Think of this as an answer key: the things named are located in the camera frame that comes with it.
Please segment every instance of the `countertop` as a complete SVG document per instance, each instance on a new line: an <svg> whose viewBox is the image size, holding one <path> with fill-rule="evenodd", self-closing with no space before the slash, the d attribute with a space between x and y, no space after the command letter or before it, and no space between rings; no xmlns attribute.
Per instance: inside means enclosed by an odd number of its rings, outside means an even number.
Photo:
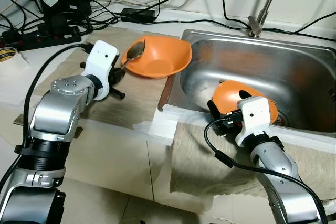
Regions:
<svg viewBox="0 0 336 224"><path fill-rule="evenodd" d="M113 6L113 10L116 12L120 11L121 8L122 6ZM162 10L158 21L203 18L223 21L220 16L177 10ZM245 32L242 31L230 30L209 23L140 25L118 22L113 26L136 30L137 33L149 31L180 37L185 29L246 35ZM271 22L266 23L265 26L287 30L296 30L299 28L296 24L274 24ZM328 31L328 34L325 34L323 30L313 28L309 30L315 35L336 37L336 31ZM262 38L336 48L336 43L334 42L302 36L263 33ZM10 78L0 78L0 111L3 113L0 119L0 124L2 124L0 136L12 145L19 143L21 139L22 128L13 125L12 121L18 114L22 113L23 100L31 81L45 60L63 47L64 45L25 51L22 53L22 56L29 63L29 68ZM46 79L72 52L73 50L69 50L57 57L48 66L40 78L39 83ZM243 215L240 214L241 208L234 207L235 205L258 205L258 211L261 208L267 209L266 211L269 212L267 219L272 219L267 201L264 198L234 197L230 195L212 199L209 197L196 197L186 194L170 194L170 151L167 146L159 144L160 141L164 139L169 141L169 139L171 139L170 137L164 138L163 136L162 138L157 138L134 130L92 120L81 120L80 125L88 130L83 132L82 139L74 140L71 145L66 164L66 176L68 178L155 200L156 202L179 207L188 211L203 212L208 216L223 216L226 219L234 220L238 223L251 223L250 216L257 218L253 216L256 209L251 208L251 211L244 215L245 217L243 219L246 220L244 221L241 220L243 217Z"/></svg>

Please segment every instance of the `metal spoon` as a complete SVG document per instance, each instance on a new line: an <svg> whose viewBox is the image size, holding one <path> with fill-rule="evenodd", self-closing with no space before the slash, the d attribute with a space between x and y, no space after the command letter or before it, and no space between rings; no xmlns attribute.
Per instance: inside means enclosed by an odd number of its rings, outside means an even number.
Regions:
<svg viewBox="0 0 336 224"><path fill-rule="evenodd" d="M143 51L145 50L145 41L140 41L134 44L130 50L127 52L127 61L122 65L121 69L125 68L128 63L132 60L138 59L142 56Z"/></svg>

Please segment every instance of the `orange bowl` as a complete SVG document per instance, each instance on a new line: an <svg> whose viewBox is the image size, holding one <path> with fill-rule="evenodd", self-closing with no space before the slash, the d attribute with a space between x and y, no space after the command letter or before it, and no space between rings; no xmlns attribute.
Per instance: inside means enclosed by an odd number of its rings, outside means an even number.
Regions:
<svg viewBox="0 0 336 224"><path fill-rule="evenodd" d="M143 36L126 50L121 59L122 64L127 61L128 50L140 41L145 41L142 56L126 66L133 73L161 79L183 70L191 61L189 42L169 37Z"/></svg>
<svg viewBox="0 0 336 224"><path fill-rule="evenodd" d="M232 110L237 110L237 102L241 100L239 96L240 90L245 90L251 95L258 95L267 98L258 90L238 81L224 81L217 87L212 97L212 100L214 101L220 113L227 114ZM272 100L268 99L268 105L271 123L274 123L278 117L278 109Z"/></svg>

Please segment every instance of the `towel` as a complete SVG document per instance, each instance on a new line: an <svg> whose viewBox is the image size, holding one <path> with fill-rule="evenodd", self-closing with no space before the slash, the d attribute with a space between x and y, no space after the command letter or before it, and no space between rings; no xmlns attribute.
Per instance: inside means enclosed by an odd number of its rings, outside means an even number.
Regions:
<svg viewBox="0 0 336 224"><path fill-rule="evenodd" d="M203 138L204 128L178 123L174 136L170 191L192 195L244 194L267 197L253 172L229 168L214 157ZM253 166L249 153L238 147L234 137L219 137L208 131L213 145L240 164ZM294 158L302 181L320 199L336 197L336 155L284 143Z"/></svg>

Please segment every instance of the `white paper towel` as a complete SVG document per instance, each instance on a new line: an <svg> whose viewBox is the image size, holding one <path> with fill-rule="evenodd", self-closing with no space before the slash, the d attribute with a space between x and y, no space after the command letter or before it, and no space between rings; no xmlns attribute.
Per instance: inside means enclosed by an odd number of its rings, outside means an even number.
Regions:
<svg viewBox="0 0 336 224"><path fill-rule="evenodd" d="M209 114L181 109L166 104L163 112L156 109L153 122L134 125L143 133L166 139L162 144L172 145L178 122L205 127L212 119ZM295 131L290 128L270 125L270 136L278 136L281 141L305 148L336 154L336 138Z"/></svg>
<svg viewBox="0 0 336 224"><path fill-rule="evenodd" d="M0 61L0 77L13 76L29 67L29 64L22 58L22 55L17 52L8 60Z"/></svg>

